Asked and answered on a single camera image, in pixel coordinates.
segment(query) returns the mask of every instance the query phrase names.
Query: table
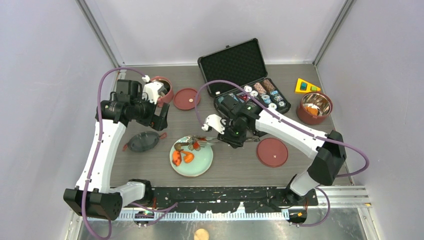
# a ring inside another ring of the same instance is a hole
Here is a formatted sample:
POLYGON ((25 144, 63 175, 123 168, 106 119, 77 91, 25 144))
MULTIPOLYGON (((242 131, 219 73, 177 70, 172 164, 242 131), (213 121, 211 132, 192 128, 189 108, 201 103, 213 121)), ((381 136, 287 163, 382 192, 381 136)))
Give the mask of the table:
MULTIPOLYGON (((296 107, 302 95, 295 94, 294 89, 298 78, 320 86, 314 66, 312 64, 278 64, 266 67, 268 77, 292 104, 285 116, 300 121, 296 116, 296 107)), ((138 69, 151 78, 167 77, 172 82, 174 93, 183 88, 199 89, 204 84, 198 66, 145 66, 138 69)), ((140 81, 141 77, 138 73, 127 71, 125 79, 140 81)), ((201 93, 198 108, 202 118, 216 113, 213 99, 206 90, 201 93)), ((313 128, 329 133, 334 127, 331 118, 328 117, 323 123, 313 128)), ((123 185, 130 179, 149 180, 155 187, 286 186, 295 174, 305 171, 312 162, 302 152, 287 144, 287 162, 277 168, 267 167, 257 159, 258 143, 247 142, 243 148, 237 149, 225 143, 218 143, 212 146, 214 156, 210 169, 198 177, 184 177, 176 173, 170 164, 169 154, 175 141, 187 135, 216 137, 217 133, 202 131, 194 109, 182 111, 172 102, 168 112, 168 128, 162 131, 167 133, 165 139, 160 140, 154 149, 147 152, 135 153, 129 149, 122 151, 124 144, 131 137, 144 131, 152 131, 152 129, 135 121, 128 124, 116 153, 110 178, 111 186, 123 185)), ((261 139, 271 137, 267 134, 261 139)), ((340 173, 346 172, 346 168, 342 167, 340 173)), ((349 178, 344 177, 336 179, 333 185, 350 184, 349 178)))

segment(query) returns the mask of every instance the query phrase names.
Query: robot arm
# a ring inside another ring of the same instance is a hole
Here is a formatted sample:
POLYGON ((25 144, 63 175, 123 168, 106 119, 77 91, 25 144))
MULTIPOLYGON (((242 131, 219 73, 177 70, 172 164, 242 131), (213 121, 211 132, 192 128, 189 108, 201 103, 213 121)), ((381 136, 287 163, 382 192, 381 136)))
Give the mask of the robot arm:
MULTIPOLYGON (((144 180, 130 180, 127 184, 110 188, 112 166, 118 144, 131 120, 156 131, 168 127, 167 115, 169 105, 164 104, 160 115, 155 115, 156 103, 164 91, 163 83, 148 82, 140 92, 141 84, 137 81, 118 80, 116 92, 109 100, 100 103, 103 123, 103 137, 96 162, 88 185, 86 212, 88 217, 115 220, 122 207, 134 201, 149 203, 152 200, 151 185, 144 180)), ((93 161, 98 144, 99 118, 96 115, 94 139, 84 170, 74 189, 67 188, 63 194, 65 202, 81 215, 82 192, 86 184, 87 173, 93 161)))
POLYGON ((301 174, 296 174, 286 187, 285 197, 293 205, 301 202, 303 197, 319 185, 330 186, 346 160, 346 151, 343 146, 316 139, 300 132, 281 120, 285 120, 303 130, 320 136, 343 142, 343 137, 336 131, 329 134, 302 125, 274 109, 268 108, 278 119, 267 111, 262 110, 253 101, 240 103, 232 97, 225 97, 218 109, 228 119, 216 114, 209 115, 202 127, 205 131, 211 129, 219 132, 218 139, 230 144, 233 148, 242 147, 246 140, 247 130, 269 133, 284 142, 296 147, 309 159, 311 165, 301 174))

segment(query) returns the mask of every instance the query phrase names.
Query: white wall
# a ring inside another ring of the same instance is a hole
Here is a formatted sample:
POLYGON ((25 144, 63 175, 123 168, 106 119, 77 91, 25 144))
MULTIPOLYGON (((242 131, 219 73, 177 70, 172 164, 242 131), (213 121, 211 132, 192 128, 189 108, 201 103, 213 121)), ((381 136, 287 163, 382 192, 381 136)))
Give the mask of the white wall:
POLYGON ((0 5, 0 239, 58 240, 112 64, 74 0, 0 5))
MULTIPOLYGON (((363 149, 365 184, 384 239, 424 234, 424 1, 356 1, 318 71, 336 129, 363 149)), ((348 153, 356 170, 363 160, 348 153)))
POLYGON ((311 62, 344 0, 89 2, 126 65, 156 65, 195 64, 252 38, 259 39, 266 62, 311 62))

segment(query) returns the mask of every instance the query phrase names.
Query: yellow toy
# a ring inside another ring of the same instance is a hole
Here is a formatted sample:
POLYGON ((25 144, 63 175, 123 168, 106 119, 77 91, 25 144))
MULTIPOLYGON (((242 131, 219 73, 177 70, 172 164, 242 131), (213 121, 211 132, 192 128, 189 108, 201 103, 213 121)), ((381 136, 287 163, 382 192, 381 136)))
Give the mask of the yellow toy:
POLYGON ((320 92, 320 91, 321 91, 321 88, 303 80, 302 78, 297 79, 296 88, 294 89, 294 92, 297 94, 306 94, 309 92, 320 92))

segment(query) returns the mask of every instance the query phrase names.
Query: yellow round object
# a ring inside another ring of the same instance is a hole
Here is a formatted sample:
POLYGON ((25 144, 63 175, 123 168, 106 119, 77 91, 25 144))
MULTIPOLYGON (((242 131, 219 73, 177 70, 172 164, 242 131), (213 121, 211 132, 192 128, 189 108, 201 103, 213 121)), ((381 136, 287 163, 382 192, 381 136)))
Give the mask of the yellow round object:
POLYGON ((209 240, 209 232, 203 228, 198 229, 194 233, 194 240, 209 240))

